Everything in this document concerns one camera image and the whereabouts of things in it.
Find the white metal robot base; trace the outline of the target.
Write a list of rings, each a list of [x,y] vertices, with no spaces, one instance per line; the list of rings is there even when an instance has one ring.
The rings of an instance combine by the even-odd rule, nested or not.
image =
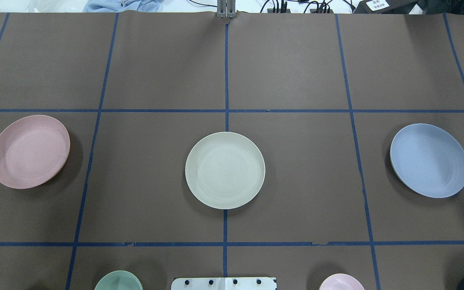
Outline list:
[[[172,290],[276,290],[272,277],[176,278]]]

